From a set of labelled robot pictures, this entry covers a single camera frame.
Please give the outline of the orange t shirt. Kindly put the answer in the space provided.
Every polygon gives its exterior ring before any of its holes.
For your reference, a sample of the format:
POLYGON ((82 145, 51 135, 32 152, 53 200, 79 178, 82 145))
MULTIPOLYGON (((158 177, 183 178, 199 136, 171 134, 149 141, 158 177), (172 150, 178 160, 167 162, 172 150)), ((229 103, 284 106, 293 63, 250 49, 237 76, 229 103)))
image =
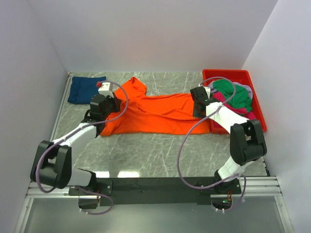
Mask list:
POLYGON ((122 85, 129 102, 127 110, 111 113, 101 136, 125 133, 164 133, 185 135, 199 119, 193 117, 191 94, 147 96, 147 86, 136 77, 122 85))

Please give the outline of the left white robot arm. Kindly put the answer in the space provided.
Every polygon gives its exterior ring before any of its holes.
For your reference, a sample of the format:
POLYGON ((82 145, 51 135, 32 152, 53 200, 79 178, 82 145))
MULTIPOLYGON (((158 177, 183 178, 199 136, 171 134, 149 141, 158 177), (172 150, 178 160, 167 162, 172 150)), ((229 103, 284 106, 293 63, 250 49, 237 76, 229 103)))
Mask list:
POLYGON ((32 165, 30 179, 36 182, 43 193, 62 189, 69 184, 79 185, 86 195, 96 192, 97 183, 92 180, 94 172, 72 170, 72 154, 95 139, 111 120, 111 113, 121 111, 121 100, 114 92, 107 91, 104 95, 92 97, 90 109, 84 119, 71 132, 54 141, 43 140, 39 143, 32 165))

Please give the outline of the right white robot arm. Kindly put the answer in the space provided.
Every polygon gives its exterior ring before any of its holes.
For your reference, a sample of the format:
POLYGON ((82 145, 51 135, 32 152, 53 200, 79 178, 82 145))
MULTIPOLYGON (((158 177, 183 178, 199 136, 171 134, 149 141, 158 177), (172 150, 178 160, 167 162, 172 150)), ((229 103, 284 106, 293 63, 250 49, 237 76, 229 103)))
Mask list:
POLYGON ((190 90, 194 110, 218 123, 230 134, 230 157, 215 172, 213 188, 223 194, 230 181, 242 174, 246 167, 267 153, 265 138, 259 120, 249 120, 230 110, 224 103, 211 97, 207 88, 199 86, 190 90))

